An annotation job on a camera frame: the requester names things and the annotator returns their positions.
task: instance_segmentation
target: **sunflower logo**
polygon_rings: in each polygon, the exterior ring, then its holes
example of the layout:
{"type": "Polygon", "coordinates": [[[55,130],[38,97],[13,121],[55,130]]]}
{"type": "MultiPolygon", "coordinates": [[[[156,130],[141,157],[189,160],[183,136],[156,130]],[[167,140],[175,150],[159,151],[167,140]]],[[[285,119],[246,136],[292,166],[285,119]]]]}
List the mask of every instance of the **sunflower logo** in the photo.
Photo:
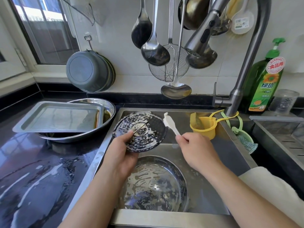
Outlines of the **sunflower logo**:
{"type": "Polygon", "coordinates": [[[268,73],[268,74],[266,74],[266,75],[264,76],[263,82],[264,82],[264,83],[275,83],[275,82],[277,82],[278,80],[279,80],[279,74],[278,74],[278,73],[275,73],[275,74],[270,74],[270,73],[268,73]]]}

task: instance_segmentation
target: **white tile wall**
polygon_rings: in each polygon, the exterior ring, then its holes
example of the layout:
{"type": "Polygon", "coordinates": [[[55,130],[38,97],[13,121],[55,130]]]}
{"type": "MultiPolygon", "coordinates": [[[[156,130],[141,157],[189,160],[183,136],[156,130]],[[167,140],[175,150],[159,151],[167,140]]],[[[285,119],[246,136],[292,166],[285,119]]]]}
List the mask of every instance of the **white tile wall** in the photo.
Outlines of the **white tile wall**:
{"type": "MultiPolygon", "coordinates": [[[[173,42],[176,44],[180,30],[177,19],[179,2],[180,0],[175,0],[173,42]]],[[[151,75],[140,50],[131,41],[131,30],[139,14],[140,0],[104,0],[104,3],[105,6],[102,8],[107,10],[107,16],[102,26],[92,27],[86,18],[72,11],[81,50],[89,49],[89,44],[83,36],[86,32],[91,33],[93,49],[106,56],[113,63],[117,73],[115,84],[109,92],[160,93],[160,88],[165,83],[151,75]]],[[[152,21],[153,0],[146,0],[146,5],[152,21]]],[[[160,0],[157,37],[162,45],[168,43],[168,8],[169,0],[160,0]]],[[[250,0],[249,8],[256,17],[256,0],[250,0]]],[[[295,35],[304,33],[303,8],[304,0],[272,0],[271,17],[255,61],[264,59],[267,51],[272,48],[272,40],[276,37],[287,39],[280,47],[281,55],[288,55],[287,63],[298,58],[299,55],[291,53],[288,48],[294,48],[293,43],[297,41],[294,39],[295,35]]],[[[193,31],[184,30],[183,45],[192,33],[193,31]]],[[[189,84],[193,94],[212,94],[213,84],[218,81],[217,93],[228,95],[236,82],[252,33],[253,29],[242,36],[227,33],[212,37],[210,46],[218,53],[217,60],[205,69],[190,68],[180,81],[189,84]]],[[[284,74],[279,88],[294,89],[304,96],[303,76],[284,74]]]]}

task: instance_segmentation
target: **metal baking tray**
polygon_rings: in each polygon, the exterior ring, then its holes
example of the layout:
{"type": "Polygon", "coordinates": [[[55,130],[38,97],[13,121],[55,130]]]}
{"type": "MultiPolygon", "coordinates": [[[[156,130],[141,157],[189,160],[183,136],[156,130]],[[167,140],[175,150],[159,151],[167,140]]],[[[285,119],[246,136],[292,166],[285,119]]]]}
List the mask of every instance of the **metal baking tray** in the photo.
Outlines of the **metal baking tray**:
{"type": "Polygon", "coordinates": [[[13,127],[16,133],[85,133],[103,124],[99,105],[41,101],[13,127]]]}

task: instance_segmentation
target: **dish soap bottle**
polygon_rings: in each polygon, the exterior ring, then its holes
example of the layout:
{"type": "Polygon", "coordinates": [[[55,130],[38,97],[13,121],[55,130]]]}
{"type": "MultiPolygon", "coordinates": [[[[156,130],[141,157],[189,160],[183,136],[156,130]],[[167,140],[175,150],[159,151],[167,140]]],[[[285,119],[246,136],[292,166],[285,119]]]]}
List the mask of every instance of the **dish soap bottle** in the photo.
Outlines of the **dish soap bottle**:
{"type": "Polygon", "coordinates": [[[280,82],[285,59],[279,57],[278,46],[285,42],[284,38],[275,38],[275,46],[266,54],[265,60],[251,67],[245,80],[244,96],[240,110],[248,114],[263,113],[280,82]]]}

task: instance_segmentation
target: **white towel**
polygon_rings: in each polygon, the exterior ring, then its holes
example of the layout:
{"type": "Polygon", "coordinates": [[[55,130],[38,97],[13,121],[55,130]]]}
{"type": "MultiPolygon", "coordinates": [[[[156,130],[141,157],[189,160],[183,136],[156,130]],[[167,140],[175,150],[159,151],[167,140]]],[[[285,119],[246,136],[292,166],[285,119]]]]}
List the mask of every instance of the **white towel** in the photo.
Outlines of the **white towel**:
{"type": "Polygon", "coordinates": [[[284,180],[272,175],[264,167],[253,168],[239,178],[300,227],[304,228],[304,201],[284,180]]]}

